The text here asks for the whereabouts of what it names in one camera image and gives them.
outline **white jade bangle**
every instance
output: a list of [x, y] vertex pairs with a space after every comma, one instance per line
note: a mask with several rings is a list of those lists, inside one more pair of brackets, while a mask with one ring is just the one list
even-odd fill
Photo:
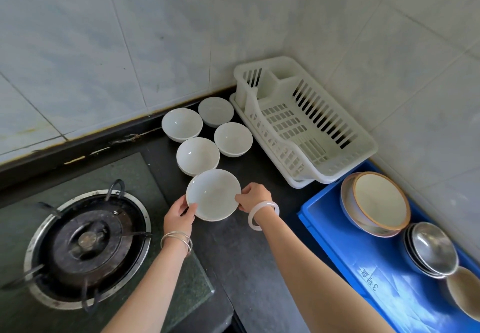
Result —
[[279, 208], [279, 205], [277, 203], [274, 203], [272, 201], [262, 201], [261, 203], [258, 203], [257, 205], [255, 205], [251, 209], [250, 214], [248, 215], [248, 224], [249, 224], [251, 229], [253, 229], [255, 231], [261, 231], [262, 230], [262, 228], [259, 225], [254, 225], [254, 217], [255, 217], [255, 214], [259, 210], [261, 210], [262, 208], [265, 208], [265, 207], [273, 207], [275, 209], [275, 213], [277, 215], [280, 215], [280, 208]]

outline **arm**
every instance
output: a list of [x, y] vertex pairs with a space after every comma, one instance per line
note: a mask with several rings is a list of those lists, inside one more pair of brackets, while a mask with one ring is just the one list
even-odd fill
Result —
[[[235, 197], [240, 209], [271, 201], [270, 192], [251, 183]], [[340, 276], [317, 258], [275, 214], [272, 207], [255, 214], [273, 256], [310, 331], [394, 333], [390, 325]]]
[[[181, 231], [190, 236], [197, 205], [192, 204], [182, 216], [186, 209], [187, 201], [182, 196], [165, 215], [165, 233]], [[182, 241], [166, 238], [146, 275], [102, 333], [159, 333], [187, 252]]]

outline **silver bracelet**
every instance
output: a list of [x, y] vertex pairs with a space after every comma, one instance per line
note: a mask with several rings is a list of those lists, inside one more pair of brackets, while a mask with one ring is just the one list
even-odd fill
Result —
[[162, 240], [160, 241], [160, 248], [161, 249], [163, 249], [164, 240], [168, 237], [178, 239], [178, 240], [182, 241], [187, 246], [187, 257], [192, 254], [192, 250], [194, 248], [194, 243], [192, 242], [192, 239], [186, 233], [183, 233], [183, 232], [180, 232], [180, 231], [173, 231], [173, 232], [168, 232], [167, 234], [165, 234], [162, 237]]

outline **forearm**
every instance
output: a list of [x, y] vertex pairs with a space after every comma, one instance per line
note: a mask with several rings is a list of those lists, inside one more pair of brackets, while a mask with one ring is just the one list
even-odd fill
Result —
[[317, 258], [271, 208], [255, 215], [311, 332], [393, 332], [340, 276]]
[[102, 333], [159, 333], [186, 254], [182, 241], [167, 238], [164, 249]]

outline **tiled wall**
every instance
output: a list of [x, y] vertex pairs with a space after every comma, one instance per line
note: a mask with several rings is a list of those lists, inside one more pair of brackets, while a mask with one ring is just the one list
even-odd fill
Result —
[[480, 262], [480, 0], [309, 0], [287, 53]]
[[0, 164], [233, 85], [307, 0], [0, 0]]

